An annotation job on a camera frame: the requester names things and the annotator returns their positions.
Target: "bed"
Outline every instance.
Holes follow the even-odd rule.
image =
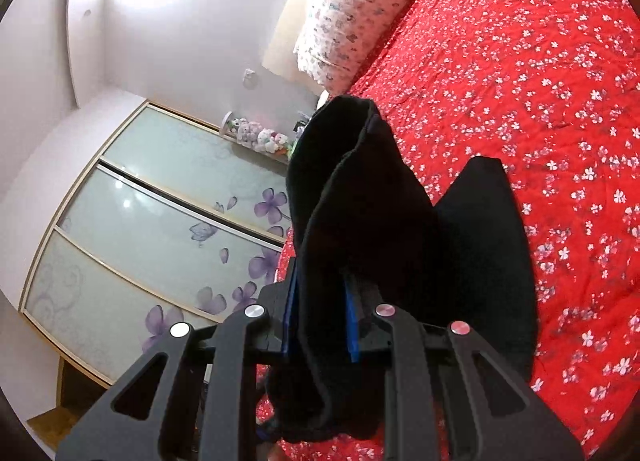
[[[415,0],[350,89],[432,202],[473,155],[502,160],[536,270],[530,384],[587,456],[640,385],[639,33],[628,0]],[[289,235],[281,277],[292,255]],[[382,435],[283,450],[382,459]]]

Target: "white patterned pillow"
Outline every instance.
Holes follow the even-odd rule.
[[[380,36],[410,0],[309,0],[298,68],[331,94],[346,92]]]

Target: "black fabric fold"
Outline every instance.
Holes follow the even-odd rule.
[[[376,284],[417,320],[466,320],[524,378],[536,346],[529,248],[500,160],[472,158],[436,204],[374,102],[338,96],[305,129],[287,173],[305,367],[272,369],[288,441],[374,433],[382,372],[350,363],[344,279]]]

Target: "beige headboard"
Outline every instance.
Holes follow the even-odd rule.
[[[313,78],[298,71],[293,47],[306,17],[306,0],[287,0],[280,19],[262,58],[262,66],[272,73],[320,94],[324,89]]]

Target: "silver screw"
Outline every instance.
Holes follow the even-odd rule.
[[[244,314],[249,318],[257,318],[258,316],[264,315],[264,307],[260,304],[253,304],[244,310]]]
[[[469,324],[462,320],[456,320],[451,323],[451,331],[456,335],[468,335],[470,330],[471,327],[469,327]]]
[[[173,337],[182,338],[189,332],[189,324],[187,324],[187,322],[178,322],[171,326],[169,332]]]
[[[396,314],[396,308],[391,304],[380,304],[378,307],[376,307],[376,313],[379,316],[390,317]]]

